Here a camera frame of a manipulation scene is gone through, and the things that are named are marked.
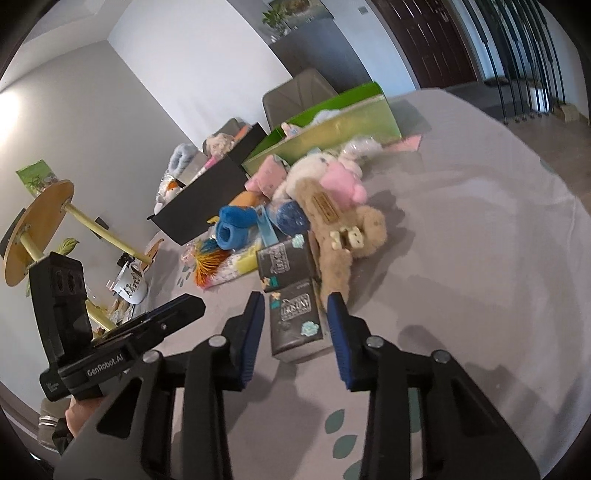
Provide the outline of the left human hand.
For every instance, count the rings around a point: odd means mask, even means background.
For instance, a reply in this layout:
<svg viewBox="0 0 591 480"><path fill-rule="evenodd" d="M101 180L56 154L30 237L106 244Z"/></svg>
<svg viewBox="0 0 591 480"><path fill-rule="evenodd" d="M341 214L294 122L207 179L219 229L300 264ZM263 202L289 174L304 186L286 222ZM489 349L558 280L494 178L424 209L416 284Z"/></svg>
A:
<svg viewBox="0 0 591 480"><path fill-rule="evenodd" d="M69 406L65 411L65 421L74 438L78 436L84 424L98 409L103 400L103 397L85 400L77 400L75 397L70 399Z"/></svg>

